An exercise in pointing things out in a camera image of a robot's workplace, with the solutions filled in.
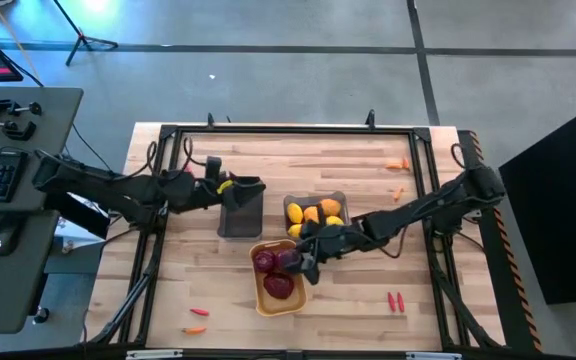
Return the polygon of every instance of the computer mouse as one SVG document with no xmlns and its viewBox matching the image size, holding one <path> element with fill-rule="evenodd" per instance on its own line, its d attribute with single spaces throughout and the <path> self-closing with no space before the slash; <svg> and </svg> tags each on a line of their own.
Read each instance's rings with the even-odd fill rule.
<svg viewBox="0 0 576 360">
<path fill-rule="evenodd" d="M 26 215 L 6 214 L 0 220 L 0 256 L 12 254 L 19 244 L 19 234 L 26 223 Z"/>
</svg>

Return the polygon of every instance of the beet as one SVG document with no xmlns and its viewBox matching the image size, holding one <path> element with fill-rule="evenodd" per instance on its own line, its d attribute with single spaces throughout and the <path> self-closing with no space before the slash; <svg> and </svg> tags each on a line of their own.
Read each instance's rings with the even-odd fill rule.
<svg viewBox="0 0 576 360">
<path fill-rule="evenodd" d="M 289 272 L 299 272 L 301 268 L 301 254 L 297 249 L 283 250 L 277 255 L 277 266 L 279 269 Z"/>
<path fill-rule="evenodd" d="M 255 270 L 263 273 L 269 273 L 275 268 L 277 257 L 275 253 L 270 250 L 262 250 L 258 252 L 253 258 Z"/>
<path fill-rule="evenodd" d="M 294 288 L 295 283 L 288 275 L 272 273 L 264 278 L 264 289 L 276 299 L 288 299 Z"/>
</svg>

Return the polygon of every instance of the wooden table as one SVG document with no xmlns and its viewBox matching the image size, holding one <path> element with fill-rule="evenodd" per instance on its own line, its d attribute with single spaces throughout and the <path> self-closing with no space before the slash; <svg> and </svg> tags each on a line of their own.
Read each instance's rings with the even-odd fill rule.
<svg viewBox="0 0 576 360">
<path fill-rule="evenodd" d="M 145 161 L 161 123 L 137 123 L 125 172 Z M 449 147 L 458 142 L 453 127 L 432 127 L 432 144 L 440 182 L 461 172 Z M 401 206 L 416 198 L 414 176 L 386 170 L 386 163 L 409 156 L 405 136 L 314 134 L 189 134 L 194 158 L 220 156 L 238 175 L 260 176 L 264 193 L 262 240 L 287 238 L 282 201 L 287 194 L 346 194 L 351 216 Z M 424 152 L 422 170 L 427 174 Z M 197 175 L 203 169 L 194 167 Z M 426 177 L 426 191 L 430 181 Z M 393 192 L 404 187 L 398 203 Z M 318 350 L 440 350 L 428 260 L 421 226 L 408 230 L 403 255 L 393 260 L 379 251 L 353 253 L 322 265 L 321 281 L 307 285 L 308 303 L 296 314 L 265 318 L 255 310 L 255 290 L 248 251 L 253 243 L 228 242 L 216 234 L 219 207 L 196 210 L 168 220 L 162 263 L 150 322 L 148 347 Z M 118 224 L 116 233 L 125 229 Z M 475 225 L 465 234 L 480 241 Z M 126 296 L 137 234 L 106 246 L 86 324 L 93 336 L 112 317 Z M 398 239 L 387 249 L 396 251 Z M 459 236 L 453 246 L 462 297 L 493 339 L 504 343 L 485 255 Z M 400 292 L 405 313 L 392 314 L 386 294 Z M 453 339 L 458 340 L 454 311 L 446 299 Z M 199 307 L 204 318 L 190 313 Z M 138 304 L 136 314 L 141 313 Z M 136 333 L 139 316 L 133 319 Z M 198 336 L 184 327 L 206 326 Z"/>
</svg>

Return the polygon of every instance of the small red chili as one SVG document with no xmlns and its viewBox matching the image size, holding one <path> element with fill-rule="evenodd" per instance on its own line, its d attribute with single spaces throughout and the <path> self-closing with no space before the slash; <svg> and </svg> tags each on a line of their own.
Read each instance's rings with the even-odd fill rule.
<svg viewBox="0 0 576 360">
<path fill-rule="evenodd" d="M 190 309 L 191 312 L 194 312 L 197 315 L 201 316 L 208 316 L 210 313 L 204 309 Z"/>
<path fill-rule="evenodd" d="M 390 293 L 390 291 L 388 292 L 388 304 L 390 304 L 390 310 L 392 312 L 396 312 L 397 311 L 397 307 L 395 306 L 395 297 L 392 296 L 392 294 Z"/>
<path fill-rule="evenodd" d="M 397 292 L 397 302 L 399 303 L 399 311 L 404 312 L 404 297 Z"/>
</svg>

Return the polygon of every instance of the concrete floor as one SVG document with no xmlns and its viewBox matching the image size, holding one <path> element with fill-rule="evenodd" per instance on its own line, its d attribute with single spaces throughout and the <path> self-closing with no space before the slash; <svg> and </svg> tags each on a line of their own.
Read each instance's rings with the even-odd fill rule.
<svg viewBox="0 0 576 360">
<path fill-rule="evenodd" d="M 87 34 L 123 44 L 414 46 L 406 0 L 62 3 Z M 576 49 L 576 0 L 417 0 L 416 7 L 427 47 Z M 22 42 L 75 38 L 52 1 L 17 0 L 4 13 Z M 0 39 L 7 38 L 0 25 Z M 29 68 L 18 51 L 7 53 Z M 67 52 L 29 55 L 47 86 L 84 89 L 78 128 L 115 169 L 123 166 L 137 121 L 203 121 L 212 112 L 217 121 L 228 115 L 235 122 L 360 123 L 374 108 L 380 124 L 429 124 L 416 55 L 120 47 L 78 53 L 70 67 L 63 65 Z M 493 166 L 576 115 L 575 56 L 428 56 L 428 68 L 441 125 L 476 131 Z M 103 141 L 108 137 L 112 144 Z M 78 139 L 68 146 L 99 165 Z M 576 304 L 545 305 L 512 212 L 507 204 L 502 210 L 544 350 L 576 355 Z M 49 285 L 44 301 L 55 321 L 0 336 L 0 351 L 79 340 L 90 276 L 54 275 Z"/>
</svg>

